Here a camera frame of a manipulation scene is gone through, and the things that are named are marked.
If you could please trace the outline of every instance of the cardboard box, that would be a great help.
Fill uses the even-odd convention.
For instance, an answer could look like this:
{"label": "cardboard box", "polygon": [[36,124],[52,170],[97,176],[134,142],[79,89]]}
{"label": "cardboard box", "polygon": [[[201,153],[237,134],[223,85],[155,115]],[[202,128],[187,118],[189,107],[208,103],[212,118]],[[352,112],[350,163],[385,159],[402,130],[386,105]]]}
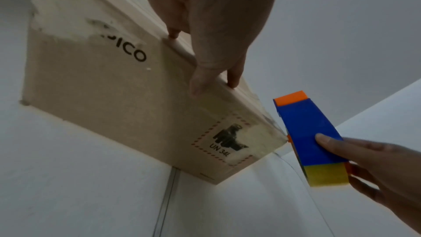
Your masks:
{"label": "cardboard box", "polygon": [[215,184],[287,141],[244,81],[192,99],[189,37],[146,0],[32,3],[24,102]]}

